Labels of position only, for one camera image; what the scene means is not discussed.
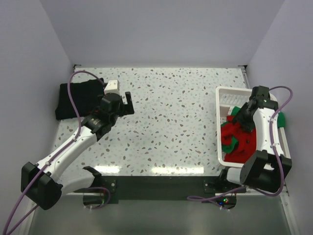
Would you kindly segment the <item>red t shirt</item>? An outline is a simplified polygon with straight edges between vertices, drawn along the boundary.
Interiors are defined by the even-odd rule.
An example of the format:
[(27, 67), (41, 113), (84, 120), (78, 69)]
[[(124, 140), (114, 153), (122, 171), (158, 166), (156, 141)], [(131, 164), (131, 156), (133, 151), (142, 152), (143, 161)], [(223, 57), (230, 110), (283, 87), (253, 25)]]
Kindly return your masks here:
[(230, 154), (222, 151), (225, 153), (224, 161), (244, 164), (256, 150), (256, 129), (252, 132), (245, 132), (239, 124), (233, 124), (232, 121), (221, 130), (221, 141), (233, 135), (239, 139), (239, 145)]

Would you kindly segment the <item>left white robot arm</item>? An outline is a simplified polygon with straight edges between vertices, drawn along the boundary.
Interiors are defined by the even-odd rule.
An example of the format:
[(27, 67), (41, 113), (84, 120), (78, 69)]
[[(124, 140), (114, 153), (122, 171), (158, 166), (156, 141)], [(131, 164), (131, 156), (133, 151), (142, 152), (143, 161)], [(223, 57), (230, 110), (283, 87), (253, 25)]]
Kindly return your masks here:
[(27, 162), (22, 167), (22, 193), (43, 210), (48, 210), (68, 193), (83, 188), (98, 191), (102, 175), (92, 167), (84, 167), (72, 180), (63, 180), (61, 176), (74, 160), (112, 129), (119, 117), (134, 114), (131, 93), (126, 92), (125, 97), (127, 102), (123, 103), (120, 95), (105, 94), (100, 105), (85, 117), (72, 137), (36, 164)]

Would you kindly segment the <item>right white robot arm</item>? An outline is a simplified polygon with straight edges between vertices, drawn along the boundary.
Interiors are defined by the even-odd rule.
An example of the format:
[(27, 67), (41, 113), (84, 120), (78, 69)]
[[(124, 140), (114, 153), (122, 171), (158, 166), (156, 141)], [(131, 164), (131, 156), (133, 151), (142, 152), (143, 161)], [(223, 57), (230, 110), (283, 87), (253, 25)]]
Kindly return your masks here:
[(282, 191), (292, 161), (278, 125), (281, 109), (268, 87), (216, 89), (218, 161), (226, 174), (218, 180), (221, 191), (235, 184), (270, 196)]

